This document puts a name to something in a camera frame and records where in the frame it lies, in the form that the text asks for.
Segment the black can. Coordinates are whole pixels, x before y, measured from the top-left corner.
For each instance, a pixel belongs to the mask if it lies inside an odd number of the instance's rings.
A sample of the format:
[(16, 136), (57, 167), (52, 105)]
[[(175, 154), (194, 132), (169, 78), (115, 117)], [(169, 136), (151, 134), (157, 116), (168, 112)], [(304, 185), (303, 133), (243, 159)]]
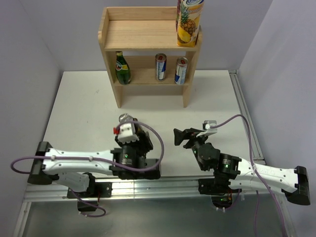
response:
[(128, 113), (124, 113), (124, 114), (121, 114), (119, 116), (119, 123), (120, 124), (123, 124), (123, 123), (130, 123), (131, 121), (134, 121), (134, 117), (131, 116), (130, 114)]

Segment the silver red-top can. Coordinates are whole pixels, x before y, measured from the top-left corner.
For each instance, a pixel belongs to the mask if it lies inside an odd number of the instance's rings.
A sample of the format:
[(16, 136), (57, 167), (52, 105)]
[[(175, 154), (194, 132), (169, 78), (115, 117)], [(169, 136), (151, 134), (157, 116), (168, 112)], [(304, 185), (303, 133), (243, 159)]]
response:
[(176, 69), (175, 69), (175, 78), (174, 78), (174, 81), (177, 85), (183, 85), (185, 83), (187, 66), (188, 66), (187, 58), (181, 57), (177, 59)]
[(155, 75), (158, 81), (165, 80), (167, 57), (163, 53), (155, 56)]

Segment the green glass bottle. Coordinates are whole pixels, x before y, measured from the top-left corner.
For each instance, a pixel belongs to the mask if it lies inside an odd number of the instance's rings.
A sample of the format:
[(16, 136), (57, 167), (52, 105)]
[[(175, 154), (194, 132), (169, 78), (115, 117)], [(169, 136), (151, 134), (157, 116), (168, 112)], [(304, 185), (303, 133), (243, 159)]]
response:
[(116, 51), (116, 76), (120, 84), (127, 85), (131, 81), (130, 67), (125, 60), (122, 51)]

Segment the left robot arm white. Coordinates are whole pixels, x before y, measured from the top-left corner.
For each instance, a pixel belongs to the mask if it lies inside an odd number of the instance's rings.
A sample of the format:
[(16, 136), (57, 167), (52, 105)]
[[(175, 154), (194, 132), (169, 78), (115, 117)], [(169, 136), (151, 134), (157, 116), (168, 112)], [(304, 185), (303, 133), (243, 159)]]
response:
[(160, 178), (158, 159), (147, 159), (153, 149), (149, 134), (143, 130), (116, 129), (119, 148), (101, 152), (66, 152), (55, 149), (48, 142), (40, 142), (28, 177), (33, 185), (56, 182), (71, 188), (84, 197), (96, 192), (94, 173), (117, 176), (121, 180), (157, 180)]

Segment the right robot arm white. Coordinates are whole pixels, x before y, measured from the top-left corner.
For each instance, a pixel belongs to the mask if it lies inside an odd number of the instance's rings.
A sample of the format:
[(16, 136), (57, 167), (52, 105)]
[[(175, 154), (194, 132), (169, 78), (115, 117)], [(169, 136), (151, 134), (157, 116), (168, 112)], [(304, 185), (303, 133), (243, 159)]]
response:
[(174, 129), (174, 144), (184, 140), (185, 149), (192, 150), (202, 171), (213, 171), (212, 178), (198, 180), (198, 191), (202, 195), (236, 193), (239, 190), (272, 191), (284, 194), (286, 199), (297, 205), (310, 205), (310, 190), (307, 169), (275, 168), (252, 164), (250, 161), (222, 153), (207, 141), (209, 134), (198, 129), (183, 131)]

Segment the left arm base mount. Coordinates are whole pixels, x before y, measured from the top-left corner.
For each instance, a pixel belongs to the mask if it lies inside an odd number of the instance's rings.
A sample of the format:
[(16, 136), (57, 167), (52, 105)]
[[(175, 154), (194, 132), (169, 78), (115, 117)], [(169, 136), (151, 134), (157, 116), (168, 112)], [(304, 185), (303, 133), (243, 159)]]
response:
[[(112, 182), (96, 182), (91, 191), (81, 192), (75, 194), (81, 199), (84, 198), (97, 198), (96, 201), (87, 201), (87, 203), (98, 206), (100, 198), (110, 198), (112, 194)], [(68, 188), (67, 192), (68, 199), (76, 199), (77, 200), (77, 208), (80, 212), (94, 212), (97, 210), (96, 207), (92, 207), (91, 205), (87, 205), (82, 203), (80, 200), (76, 198), (76, 196), (72, 193), (71, 189)]]

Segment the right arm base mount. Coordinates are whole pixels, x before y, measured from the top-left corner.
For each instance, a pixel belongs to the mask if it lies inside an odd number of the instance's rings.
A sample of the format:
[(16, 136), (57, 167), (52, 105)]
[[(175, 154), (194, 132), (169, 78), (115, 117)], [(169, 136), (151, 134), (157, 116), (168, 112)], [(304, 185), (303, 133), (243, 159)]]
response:
[(241, 189), (215, 185), (214, 180), (214, 178), (198, 179), (198, 191), (201, 195), (211, 196), (214, 209), (225, 213), (237, 202)]

